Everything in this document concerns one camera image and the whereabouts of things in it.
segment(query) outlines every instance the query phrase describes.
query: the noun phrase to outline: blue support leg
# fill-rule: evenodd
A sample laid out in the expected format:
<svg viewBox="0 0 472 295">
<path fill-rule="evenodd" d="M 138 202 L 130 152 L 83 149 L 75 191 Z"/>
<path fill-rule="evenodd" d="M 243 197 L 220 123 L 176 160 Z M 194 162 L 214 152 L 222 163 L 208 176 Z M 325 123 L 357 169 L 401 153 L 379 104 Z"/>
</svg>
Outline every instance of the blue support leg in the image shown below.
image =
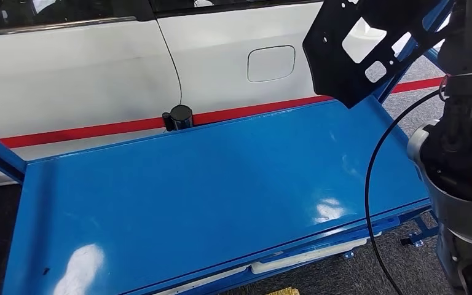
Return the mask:
<svg viewBox="0 0 472 295">
<path fill-rule="evenodd" d="M 431 215 L 433 216 L 435 221 L 437 221 L 437 217 L 435 216 L 435 214 L 433 214 L 433 212 L 431 212 Z M 420 234 L 418 234 L 416 232 L 410 233 L 408 235 L 409 236 L 408 238 L 402 238 L 401 239 L 401 244 L 402 245 L 413 244 L 415 247 L 420 247 L 420 246 L 424 245 L 424 242 L 422 241 L 423 239 L 433 237 L 433 236 L 437 235 L 437 233 L 439 232 L 439 226 L 434 226 L 432 228 L 428 228 L 428 226 L 426 226 L 426 224 L 424 223 L 424 220 L 422 220 L 421 215 L 414 218 L 414 221 L 420 229 Z"/>
</svg>

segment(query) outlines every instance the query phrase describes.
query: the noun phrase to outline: black metal plate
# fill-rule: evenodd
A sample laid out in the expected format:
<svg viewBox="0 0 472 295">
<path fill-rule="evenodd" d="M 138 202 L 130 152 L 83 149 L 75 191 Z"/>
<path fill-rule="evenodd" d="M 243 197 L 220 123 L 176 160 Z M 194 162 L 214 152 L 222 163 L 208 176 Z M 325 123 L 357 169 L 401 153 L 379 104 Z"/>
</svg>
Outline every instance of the black metal plate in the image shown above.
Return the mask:
<svg viewBox="0 0 472 295">
<path fill-rule="evenodd" d="M 428 32 L 423 18 L 441 0 L 325 0 L 312 27 L 303 41 L 303 49 L 312 72 L 315 93 L 329 95 L 351 108 L 366 98 L 397 72 L 413 63 L 449 32 Z M 369 26 L 386 31 L 386 36 L 360 62 L 355 63 L 343 49 L 342 43 L 355 23 L 363 18 Z M 410 32 L 418 45 L 403 60 L 394 56 L 392 45 Z M 371 82 L 365 75 L 379 61 L 386 74 Z"/>
</svg>

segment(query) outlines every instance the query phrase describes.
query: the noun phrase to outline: blue tray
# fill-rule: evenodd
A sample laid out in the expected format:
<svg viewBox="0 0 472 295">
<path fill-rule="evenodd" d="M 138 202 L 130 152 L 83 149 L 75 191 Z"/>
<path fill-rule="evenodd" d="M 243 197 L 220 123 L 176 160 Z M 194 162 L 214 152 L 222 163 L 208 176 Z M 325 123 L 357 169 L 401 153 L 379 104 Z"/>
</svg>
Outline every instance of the blue tray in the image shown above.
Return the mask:
<svg viewBox="0 0 472 295">
<path fill-rule="evenodd" d="M 390 121 L 330 101 L 29 162 L 4 294 L 151 293 L 364 225 Z M 374 219 L 427 203 L 405 145 L 374 165 Z"/>
</svg>

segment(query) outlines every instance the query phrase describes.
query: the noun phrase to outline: car door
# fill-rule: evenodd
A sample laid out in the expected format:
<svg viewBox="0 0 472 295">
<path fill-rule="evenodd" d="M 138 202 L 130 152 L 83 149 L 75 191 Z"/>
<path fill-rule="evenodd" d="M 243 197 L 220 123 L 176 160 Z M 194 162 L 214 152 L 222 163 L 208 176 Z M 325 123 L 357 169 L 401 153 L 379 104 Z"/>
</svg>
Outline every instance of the car door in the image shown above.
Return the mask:
<svg viewBox="0 0 472 295">
<path fill-rule="evenodd" d="M 195 113 L 315 101 L 302 41 L 322 1 L 151 1 L 180 76 L 182 104 Z M 366 23 L 342 44 L 360 60 L 385 36 L 361 27 Z"/>
<path fill-rule="evenodd" d="M 25 159 L 158 132 L 180 95 L 147 0 L 0 1 L 0 139 Z"/>
</svg>

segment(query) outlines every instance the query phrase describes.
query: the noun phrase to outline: gray carpet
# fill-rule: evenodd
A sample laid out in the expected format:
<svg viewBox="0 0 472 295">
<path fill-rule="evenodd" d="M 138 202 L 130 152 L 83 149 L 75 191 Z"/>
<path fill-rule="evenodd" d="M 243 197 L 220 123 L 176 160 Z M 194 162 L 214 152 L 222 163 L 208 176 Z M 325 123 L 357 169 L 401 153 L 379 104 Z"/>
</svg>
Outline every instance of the gray carpet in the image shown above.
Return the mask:
<svg viewBox="0 0 472 295">
<path fill-rule="evenodd" d="M 401 82 L 442 75 L 442 71 L 422 57 L 411 66 Z M 383 105 L 392 117 L 396 117 L 433 90 L 429 88 L 390 95 Z M 399 126 L 410 135 L 427 120 L 440 118 L 442 109 L 442 101 L 432 98 L 411 112 Z M 376 239 L 385 264 L 404 294 L 452 294 L 435 255 L 435 237 L 425 240 L 424 246 L 419 248 L 400 245 L 399 239 L 417 229 L 411 221 Z M 357 248 L 354 254 L 353 259 L 333 256 L 223 295 L 263 295 L 290 286 L 299 289 L 301 295 L 396 294 L 384 277 L 370 244 Z"/>
</svg>

